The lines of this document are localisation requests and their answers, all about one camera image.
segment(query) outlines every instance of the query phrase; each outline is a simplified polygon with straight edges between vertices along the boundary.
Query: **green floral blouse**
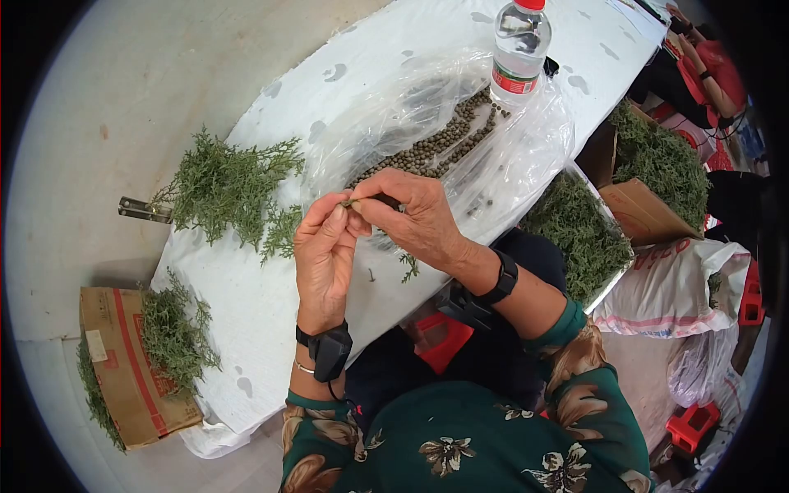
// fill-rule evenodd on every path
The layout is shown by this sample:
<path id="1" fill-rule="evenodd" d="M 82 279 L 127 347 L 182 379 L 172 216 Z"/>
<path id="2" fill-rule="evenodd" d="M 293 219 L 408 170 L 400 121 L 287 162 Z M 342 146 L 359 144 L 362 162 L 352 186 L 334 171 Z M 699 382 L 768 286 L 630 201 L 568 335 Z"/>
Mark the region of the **green floral blouse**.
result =
<path id="1" fill-rule="evenodd" d="M 651 491 L 644 437 L 581 305 L 523 344 L 543 356 L 550 419 L 441 382 L 395 399 L 362 437 L 345 403 L 291 392 L 280 491 Z"/>

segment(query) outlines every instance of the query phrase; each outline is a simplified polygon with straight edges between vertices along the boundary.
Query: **metal hinge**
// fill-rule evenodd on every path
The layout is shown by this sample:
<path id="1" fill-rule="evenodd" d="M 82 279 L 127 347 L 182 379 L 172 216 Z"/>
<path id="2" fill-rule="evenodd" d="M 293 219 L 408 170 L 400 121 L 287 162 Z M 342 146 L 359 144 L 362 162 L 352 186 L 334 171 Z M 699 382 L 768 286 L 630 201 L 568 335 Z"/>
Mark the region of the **metal hinge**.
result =
<path id="1" fill-rule="evenodd" d="M 165 224 L 173 222 L 172 208 L 164 206 L 153 207 L 148 202 L 128 197 L 121 197 L 120 201 L 118 201 L 118 213 L 130 218 L 147 219 L 148 221 L 164 222 Z"/>

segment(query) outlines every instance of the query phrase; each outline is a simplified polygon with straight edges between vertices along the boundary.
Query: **elderly woman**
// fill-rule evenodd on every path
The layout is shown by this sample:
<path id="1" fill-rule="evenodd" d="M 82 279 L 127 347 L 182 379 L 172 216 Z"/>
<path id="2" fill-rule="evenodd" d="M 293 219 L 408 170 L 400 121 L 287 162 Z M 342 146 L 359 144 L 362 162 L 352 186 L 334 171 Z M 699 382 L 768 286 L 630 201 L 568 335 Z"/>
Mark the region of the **elderly woman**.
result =
<path id="1" fill-rule="evenodd" d="M 379 193 L 405 210 L 371 198 Z M 347 327 L 356 241 L 371 224 L 492 307 L 490 334 L 475 331 L 461 349 L 473 357 L 459 353 L 463 364 L 436 375 L 396 327 L 347 372 L 318 381 L 311 340 Z M 299 342 L 282 491 L 650 491 L 644 438 L 600 332 L 563 294 L 561 254 L 549 241 L 515 230 L 501 249 L 479 245 L 458 231 L 438 180 L 391 168 L 318 199 L 294 240 Z M 527 354 L 540 359 L 518 366 Z M 547 381 L 550 419 L 520 385 L 535 375 Z"/>

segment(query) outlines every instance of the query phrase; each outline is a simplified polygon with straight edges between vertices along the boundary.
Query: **green foliage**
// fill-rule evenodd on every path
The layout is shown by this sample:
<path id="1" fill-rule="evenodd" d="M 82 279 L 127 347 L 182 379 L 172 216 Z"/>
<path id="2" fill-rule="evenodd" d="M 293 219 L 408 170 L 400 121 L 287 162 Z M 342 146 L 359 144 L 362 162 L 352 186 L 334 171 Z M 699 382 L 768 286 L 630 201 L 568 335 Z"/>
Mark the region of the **green foliage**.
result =
<path id="1" fill-rule="evenodd" d="M 123 444 L 123 440 L 121 440 L 121 434 L 118 433 L 118 429 L 115 427 L 115 422 L 112 416 L 110 416 L 110 411 L 107 409 L 107 403 L 104 401 L 104 396 L 101 393 L 101 387 L 99 386 L 99 381 L 93 369 L 91 355 L 88 352 L 88 341 L 85 340 L 85 334 L 82 334 L 80 344 L 77 346 L 77 357 L 79 358 L 77 369 L 80 372 L 80 378 L 82 379 L 82 385 L 85 387 L 85 392 L 88 394 L 88 398 L 85 399 L 85 402 L 88 403 L 91 419 L 95 420 L 96 423 L 104 429 L 107 436 L 112 440 L 112 443 L 118 450 L 125 454 L 126 446 Z"/>
<path id="2" fill-rule="evenodd" d="M 279 250 L 281 257 L 292 258 L 294 255 L 294 233 L 301 223 L 301 206 L 292 205 L 289 210 L 284 211 L 269 204 L 267 217 L 271 226 L 268 228 L 263 248 L 260 250 L 260 254 L 263 256 L 260 263 L 268 260 L 277 250 Z"/>
<path id="3" fill-rule="evenodd" d="M 417 277 L 419 275 L 419 265 L 417 265 L 417 259 L 414 258 L 413 255 L 403 253 L 400 255 L 400 263 L 404 263 L 411 267 L 410 270 L 406 272 L 406 275 L 402 276 L 402 280 L 400 281 L 402 284 L 406 284 L 412 277 Z"/>
<path id="4" fill-rule="evenodd" d="M 175 229 L 199 226 L 213 245 L 229 223 L 241 238 L 241 246 L 251 244 L 258 251 L 267 222 L 264 210 L 275 204 L 272 195 L 291 170 L 304 169 L 293 138 L 265 149 L 241 150 L 211 136 L 203 126 L 194 135 L 195 149 L 187 151 L 173 181 L 159 190 L 151 205 L 173 204 Z"/>
<path id="5" fill-rule="evenodd" d="M 206 336 L 210 306 L 194 297 L 196 314 L 188 319 L 185 309 L 192 296 L 169 267 L 167 274 L 171 288 L 142 292 L 143 349 L 157 373 L 175 383 L 170 394 L 197 394 L 194 379 L 203 377 L 203 366 L 219 368 Z"/>
<path id="6" fill-rule="evenodd" d="M 553 179 L 520 226 L 559 247 L 567 267 L 567 295 L 583 304 L 633 258 L 619 225 L 600 213 L 600 199 L 566 171 Z"/>
<path id="7" fill-rule="evenodd" d="M 720 272 L 710 275 L 707 279 L 707 285 L 709 286 L 709 307 L 713 310 L 718 308 L 718 301 L 712 298 L 712 295 L 720 291 L 720 283 Z"/>
<path id="8" fill-rule="evenodd" d="M 614 183 L 643 181 L 677 215 L 701 231 L 709 180 L 687 140 L 633 114 L 624 99 L 608 116 L 619 131 Z"/>

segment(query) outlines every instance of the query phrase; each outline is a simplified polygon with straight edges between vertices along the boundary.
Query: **red cap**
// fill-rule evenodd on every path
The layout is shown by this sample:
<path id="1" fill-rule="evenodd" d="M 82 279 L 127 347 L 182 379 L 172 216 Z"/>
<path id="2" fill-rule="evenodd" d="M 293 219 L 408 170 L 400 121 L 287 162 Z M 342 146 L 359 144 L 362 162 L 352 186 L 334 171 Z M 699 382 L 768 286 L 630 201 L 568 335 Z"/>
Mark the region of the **red cap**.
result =
<path id="1" fill-rule="evenodd" d="M 514 0 L 515 3 L 530 10 L 542 10 L 545 8 L 545 0 Z"/>

